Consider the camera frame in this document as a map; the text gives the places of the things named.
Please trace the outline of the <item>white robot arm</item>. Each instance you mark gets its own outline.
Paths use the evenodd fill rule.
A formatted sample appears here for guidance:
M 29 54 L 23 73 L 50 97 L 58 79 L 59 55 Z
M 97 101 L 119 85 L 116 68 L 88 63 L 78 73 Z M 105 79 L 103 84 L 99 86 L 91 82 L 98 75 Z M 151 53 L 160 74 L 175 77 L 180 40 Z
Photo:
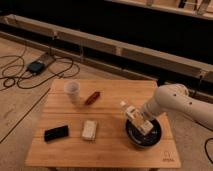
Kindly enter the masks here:
M 187 87 L 183 84 L 159 86 L 141 107 L 142 115 L 149 121 L 156 119 L 166 110 L 184 113 L 213 131 L 213 104 L 190 97 Z

